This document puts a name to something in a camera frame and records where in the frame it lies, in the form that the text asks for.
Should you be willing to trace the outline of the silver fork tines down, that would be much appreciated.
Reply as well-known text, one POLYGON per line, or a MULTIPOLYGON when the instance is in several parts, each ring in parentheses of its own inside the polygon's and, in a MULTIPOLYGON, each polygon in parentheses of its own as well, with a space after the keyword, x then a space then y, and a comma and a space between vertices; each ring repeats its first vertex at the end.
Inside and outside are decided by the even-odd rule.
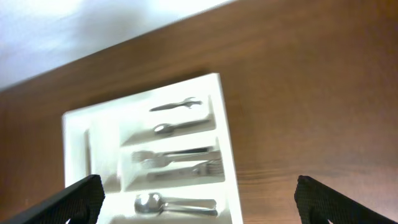
POLYGON ((146 179, 153 182, 158 180, 175 180, 185 179, 187 177, 218 175, 224 175, 224 168, 221 160, 205 161, 192 167, 184 167, 162 172, 150 172, 146 175, 146 179))

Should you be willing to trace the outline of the silver fork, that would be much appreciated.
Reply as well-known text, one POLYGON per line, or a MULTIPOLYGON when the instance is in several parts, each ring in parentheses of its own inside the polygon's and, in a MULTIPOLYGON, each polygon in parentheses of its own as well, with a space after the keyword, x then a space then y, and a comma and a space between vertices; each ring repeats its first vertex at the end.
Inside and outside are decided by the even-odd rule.
POLYGON ((153 159, 146 159, 141 162, 141 166, 145 169, 154 169, 166 167, 172 162, 190 162, 190 161, 211 161, 221 159, 220 151, 210 151, 203 153, 194 153, 179 156, 160 156, 153 159))

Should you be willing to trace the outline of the large silver spoon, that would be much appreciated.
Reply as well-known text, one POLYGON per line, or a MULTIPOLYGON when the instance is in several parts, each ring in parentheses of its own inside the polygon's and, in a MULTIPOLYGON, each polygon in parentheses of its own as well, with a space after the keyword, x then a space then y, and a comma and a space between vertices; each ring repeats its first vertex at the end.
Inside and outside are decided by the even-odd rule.
POLYGON ((158 192, 139 194, 134 201, 135 212, 142 215, 160 215, 164 207, 199 207, 216 209, 214 199, 170 198, 158 192))

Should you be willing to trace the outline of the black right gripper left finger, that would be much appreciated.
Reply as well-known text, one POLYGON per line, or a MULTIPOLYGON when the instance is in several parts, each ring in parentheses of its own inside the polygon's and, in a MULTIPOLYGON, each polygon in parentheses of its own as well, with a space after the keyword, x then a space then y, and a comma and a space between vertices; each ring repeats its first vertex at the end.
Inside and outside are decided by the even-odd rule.
POLYGON ((43 202, 5 220, 6 224, 96 224, 105 194, 101 177, 89 175, 43 202))

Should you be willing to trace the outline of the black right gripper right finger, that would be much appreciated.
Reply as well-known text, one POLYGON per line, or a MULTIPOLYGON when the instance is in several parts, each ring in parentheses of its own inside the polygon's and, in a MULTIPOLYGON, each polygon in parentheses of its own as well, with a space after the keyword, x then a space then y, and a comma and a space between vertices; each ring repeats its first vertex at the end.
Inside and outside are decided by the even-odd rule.
POLYGON ((300 175, 294 200, 302 224, 397 224, 306 175, 300 175))

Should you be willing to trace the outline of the silver fork diagonal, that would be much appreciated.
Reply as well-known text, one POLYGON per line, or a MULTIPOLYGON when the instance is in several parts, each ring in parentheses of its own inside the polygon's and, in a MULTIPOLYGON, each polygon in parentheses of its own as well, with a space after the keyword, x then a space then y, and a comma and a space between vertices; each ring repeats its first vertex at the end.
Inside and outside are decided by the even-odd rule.
POLYGON ((167 151, 167 152, 137 151, 137 152, 132 153, 131 159, 133 162, 142 162, 146 159, 152 159, 154 157, 159 157, 159 156, 168 156, 168 155, 175 155, 175 154, 203 153, 203 152, 212 151, 213 149, 214 149, 213 146, 207 146, 207 147, 197 147, 197 148, 184 149, 184 150, 178 150, 178 151, 167 151))

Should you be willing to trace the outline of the small silver spoon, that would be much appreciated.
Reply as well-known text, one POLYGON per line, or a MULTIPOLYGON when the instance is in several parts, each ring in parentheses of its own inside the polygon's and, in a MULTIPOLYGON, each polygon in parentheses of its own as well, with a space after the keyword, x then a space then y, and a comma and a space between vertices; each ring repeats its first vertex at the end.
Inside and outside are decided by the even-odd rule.
POLYGON ((154 108, 151 108, 149 111, 153 112, 153 111, 171 110, 171 109, 178 108, 181 106, 191 108, 193 105, 202 105, 202 104, 203 104, 203 102, 201 99, 199 99, 197 97, 188 97, 180 102, 156 106, 154 108))
POLYGON ((158 124, 157 126, 155 126, 153 128, 153 132, 155 135, 165 135, 165 134, 171 135, 177 129, 191 128, 191 127, 209 123, 209 122, 210 122, 210 119, 201 119, 201 120, 187 121, 184 123, 177 123, 177 124, 162 123, 162 124, 158 124))

